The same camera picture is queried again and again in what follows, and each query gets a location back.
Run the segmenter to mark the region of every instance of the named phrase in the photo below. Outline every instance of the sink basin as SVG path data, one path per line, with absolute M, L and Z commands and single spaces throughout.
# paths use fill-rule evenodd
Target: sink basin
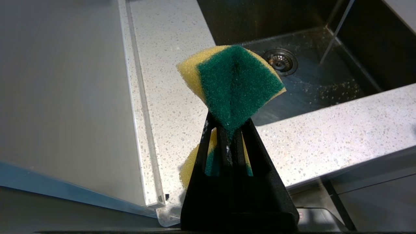
M 274 48 L 291 52 L 298 68 L 281 75 L 287 92 L 274 98 L 252 116 L 256 125 L 264 125 L 324 107 L 348 102 L 377 93 L 372 79 L 353 60 L 344 46 L 332 47 L 324 63 L 319 64 L 332 35 L 325 27 L 290 33 L 241 45 L 260 56 Z
M 342 37 L 335 40 L 322 64 L 319 62 L 348 1 L 337 4 L 335 0 L 198 0 L 198 3 L 217 45 L 237 44 L 263 56 L 286 86 L 286 93 L 252 116 L 257 126 L 416 82 L 416 72 L 410 64 L 416 55 L 416 37 L 382 2 L 353 5 L 339 33 Z M 362 14 L 369 7 L 372 7 L 372 12 L 367 12 L 369 16 L 376 21 L 388 18 L 389 23 L 376 28 L 363 20 Z M 379 42 L 377 34 L 382 27 L 401 28 L 398 35 L 407 38 L 406 45 Z M 366 38 L 359 43 L 357 37 L 361 35 Z M 396 40 L 389 35 L 386 39 Z M 363 53 L 364 42 L 376 45 Z M 394 57 L 409 48 L 414 55 L 408 60 L 403 55 Z M 387 51 L 386 57 L 374 56 L 383 51 Z M 394 59 L 386 62 L 388 56 Z M 391 67 L 380 74 L 378 67 L 398 67 L 399 63 L 405 68 L 400 70 L 403 81 L 389 76 Z

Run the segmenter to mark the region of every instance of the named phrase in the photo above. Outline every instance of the speckled white countertop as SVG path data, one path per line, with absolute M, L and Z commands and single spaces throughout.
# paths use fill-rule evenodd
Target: speckled white countertop
M 146 204 L 163 205 L 158 197 L 169 194 L 157 209 L 168 226 L 179 222 L 185 194 L 179 170 L 199 143 L 207 113 L 175 65 L 215 43 L 196 0 L 132 1 L 130 9 L 136 58 L 132 41 L 124 46 Z M 126 23 L 122 11 L 121 18 Z M 415 90 L 409 85 L 257 130 L 285 185 L 294 185 L 416 145 Z

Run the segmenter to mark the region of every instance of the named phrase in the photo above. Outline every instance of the yellow sponge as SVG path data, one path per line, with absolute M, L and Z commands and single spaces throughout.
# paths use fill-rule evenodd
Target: yellow sponge
M 177 65 L 187 86 L 207 105 L 231 140 L 265 103 L 286 91 L 275 70 L 259 55 L 241 46 L 216 46 L 194 54 Z M 219 173 L 216 131 L 210 138 L 205 173 Z M 252 175 L 243 139 L 248 175 Z M 199 145 L 192 150 L 180 172 L 186 188 Z
M 208 155 L 210 155 L 210 158 L 213 158 L 213 152 L 215 147 L 217 146 L 217 129 L 214 128 L 211 132 L 211 137 L 209 139 L 209 145 L 208 145 Z M 253 174 L 253 172 L 251 172 L 251 165 L 250 165 L 250 161 L 248 159 L 248 154 L 247 154 L 247 149 L 245 147 L 245 142 L 244 142 L 244 138 L 243 138 L 243 147 L 244 147 L 244 157 L 245 157 L 245 161 L 246 161 L 246 167 L 249 171 L 249 175 Z M 188 185 L 189 185 L 189 181 L 191 179 L 191 175 L 192 175 L 192 170 L 193 170 L 193 165 L 195 164 L 195 160 L 196 160 L 196 155 L 198 154 L 198 150 L 199 150 L 199 144 L 191 151 L 191 153 L 189 154 L 189 156 L 186 158 L 185 163 L 182 165 L 181 171 L 179 172 L 179 179 L 181 180 L 182 186 L 187 189 Z

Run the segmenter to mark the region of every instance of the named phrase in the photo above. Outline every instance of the drain strainer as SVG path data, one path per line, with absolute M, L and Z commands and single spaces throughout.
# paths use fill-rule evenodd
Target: drain strainer
M 266 60 L 280 76 L 293 74 L 297 69 L 297 60 L 292 52 L 285 49 L 273 49 L 263 55 Z

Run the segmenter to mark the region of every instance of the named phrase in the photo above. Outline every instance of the metal panel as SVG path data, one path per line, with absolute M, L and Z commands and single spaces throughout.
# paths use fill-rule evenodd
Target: metal panel
M 409 28 L 416 32 L 416 1 L 414 0 L 383 0 Z
M 416 147 L 357 165 L 331 179 L 338 194 L 416 174 Z
M 416 230 L 416 175 L 339 196 L 361 232 Z
M 155 231 L 157 219 L 0 187 L 0 233 Z
M 143 205 L 117 2 L 1 1 L 0 22 L 0 160 Z

